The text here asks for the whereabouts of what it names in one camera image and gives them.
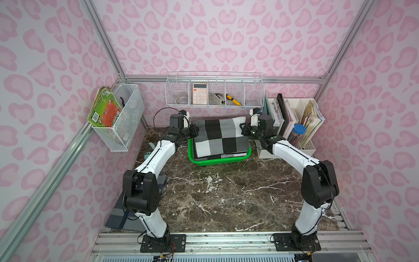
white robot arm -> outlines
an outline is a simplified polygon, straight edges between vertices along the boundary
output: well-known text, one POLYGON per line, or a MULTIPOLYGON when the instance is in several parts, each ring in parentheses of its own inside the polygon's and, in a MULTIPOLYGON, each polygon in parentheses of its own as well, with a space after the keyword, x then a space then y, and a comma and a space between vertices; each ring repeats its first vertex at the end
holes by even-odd
POLYGON ((158 209, 160 192, 157 186, 157 177, 167 160, 175 153, 176 147, 188 139, 196 137, 197 133, 198 128, 194 125, 189 126, 188 112, 182 110, 179 114, 171 115, 169 127, 160 137, 150 156, 135 170, 127 170, 124 173, 123 206, 135 213, 141 221, 147 232, 147 244, 154 246, 154 252, 160 252, 169 247, 169 243, 173 241, 168 226, 158 209))
MULTIPOLYGON (((141 220, 150 243, 154 245, 165 247, 170 241, 169 229, 157 208, 160 193, 156 179, 167 160, 175 153, 177 144, 197 136, 197 128, 189 125, 188 119, 189 114, 186 111, 173 114, 170 126, 147 160, 135 170, 127 170, 124 174, 124 206, 141 220), (143 184, 142 190, 137 188, 139 184, 143 184)), ((332 163, 308 156, 283 137, 275 135, 272 118, 261 115, 260 109, 252 109, 251 122, 241 124, 241 128, 244 136, 258 139, 264 149, 285 160, 303 176, 303 207, 292 226, 291 234, 286 238, 282 237, 282 244, 297 249, 307 248, 307 243, 316 240, 317 224, 323 211, 331 206, 333 199, 339 194, 332 163)), ((275 235, 278 234, 274 234, 278 244, 281 238, 275 235)))
POLYGON ((283 243, 283 246, 290 244, 302 249, 309 243, 315 243, 320 217, 339 194, 333 164, 308 156, 282 136, 275 135, 272 117, 261 115, 259 108, 251 109, 250 115, 251 122, 241 126, 242 134, 259 140, 264 149, 285 160, 303 176, 303 207, 299 218, 292 226, 291 237, 283 243))

wire mesh basket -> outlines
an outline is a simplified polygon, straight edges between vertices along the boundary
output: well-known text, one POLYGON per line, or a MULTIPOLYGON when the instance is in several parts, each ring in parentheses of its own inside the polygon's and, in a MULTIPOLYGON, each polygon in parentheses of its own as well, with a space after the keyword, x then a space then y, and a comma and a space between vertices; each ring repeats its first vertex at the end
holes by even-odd
POLYGON ((263 107, 265 87, 261 73, 238 72, 168 72, 165 85, 166 103, 182 107, 263 107), (207 84, 207 104, 193 104, 193 84, 207 84), (210 94, 219 94, 225 101, 219 104, 210 94), (227 95, 240 105, 226 99, 227 95))
POLYGON ((120 84, 114 92, 118 103, 125 106, 112 127, 93 127, 111 152, 127 152, 137 130, 144 102, 138 85, 120 84))

aluminum frame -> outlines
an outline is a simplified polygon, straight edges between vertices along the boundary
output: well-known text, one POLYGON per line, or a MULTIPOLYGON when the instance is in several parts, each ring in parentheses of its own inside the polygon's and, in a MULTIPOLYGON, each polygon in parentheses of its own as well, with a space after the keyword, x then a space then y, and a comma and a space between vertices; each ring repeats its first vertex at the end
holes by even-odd
POLYGON ((326 87, 329 85, 330 81, 333 78, 333 75, 335 74, 336 70, 338 69, 339 65, 344 59, 352 43, 358 36, 359 31, 364 26, 366 20, 368 19, 369 14, 374 9, 374 6, 376 5, 377 2, 378 0, 364 0, 364 2, 362 2, 360 10, 358 11, 357 16, 355 17, 350 28, 348 29, 348 32, 345 38, 343 39, 341 46, 339 47, 338 51, 333 57, 333 60, 330 63, 327 73, 323 76, 323 78, 326 79, 327 81, 315 93, 314 95, 315 100, 319 101, 319 99, 322 97, 324 91, 326 90, 326 87))
MULTIPOLYGON (((271 242, 277 232, 196 232, 186 234, 186 255, 202 254, 299 254, 301 251, 277 252, 271 242)), ((137 243, 139 233, 100 233, 91 257, 106 255, 144 255, 137 243)), ((318 231, 322 246, 319 253, 372 253, 362 231, 318 231)))
POLYGON ((115 69, 115 72, 119 75, 119 77, 123 79, 123 81, 125 81, 127 75, 125 74, 121 63, 118 57, 116 56, 116 52, 111 45, 111 41, 109 40, 109 37, 105 32, 105 28, 102 25, 100 16, 96 10, 95 5, 92 3, 91 0, 81 0, 81 3, 83 4, 84 9, 86 10, 87 15, 95 28, 95 32, 99 37, 105 49, 105 52, 108 55, 109 61, 115 69))
MULTIPOLYGON (((117 80, 112 86, 114 89, 121 79, 117 80)), ((64 176, 70 170, 75 160, 83 149, 84 145, 89 141, 93 132, 92 124, 86 122, 70 146, 63 153, 59 161, 48 173, 45 180, 35 191, 32 198, 26 204, 19 216, 13 221, 0 242, 0 261, 8 261, 18 249, 27 233, 32 228, 39 215, 44 210, 51 196, 55 193, 64 176)))
MULTIPOLYGON (((217 76, 212 75, 194 75, 194 78, 205 78, 205 79, 216 79, 217 76)), ((232 79, 237 79, 237 76, 231 76, 232 79)), ((245 79, 254 79, 253 76, 241 76, 242 80, 245 79)), ((140 82, 155 82, 155 83, 165 83, 167 80, 166 75, 127 75, 126 80, 130 82, 140 83, 140 82)), ((284 83, 284 84, 319 84, 322 85, 326 83, 327 79, 322 79, 321 77, 305 77, 305 76, 263 76, 264 83, 284 83)))

jar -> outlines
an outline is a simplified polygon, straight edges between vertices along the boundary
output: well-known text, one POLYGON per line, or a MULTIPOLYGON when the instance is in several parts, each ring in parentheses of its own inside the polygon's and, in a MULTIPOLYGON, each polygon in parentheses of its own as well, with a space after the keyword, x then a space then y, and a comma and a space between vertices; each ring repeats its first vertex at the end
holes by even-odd
POLYGON ((293 145, 297 146, 298 142, 300 141, 301 137, 305 133, 306 128, 301 124, 295 124, 294 128, 292 129, 291 134, 288 136, 288 142, 293 145))

checkered blanket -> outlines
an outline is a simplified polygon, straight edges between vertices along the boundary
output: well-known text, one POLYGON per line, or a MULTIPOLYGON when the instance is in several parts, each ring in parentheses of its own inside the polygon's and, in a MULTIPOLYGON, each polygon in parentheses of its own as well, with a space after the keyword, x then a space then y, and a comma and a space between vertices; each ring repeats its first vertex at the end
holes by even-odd
POLYGON ((194 138, 194 159, 245 156, 249 141, 241 134, 240 124, 244 122, 246 117, 194 121, 199 128, 198 136, 194 138))

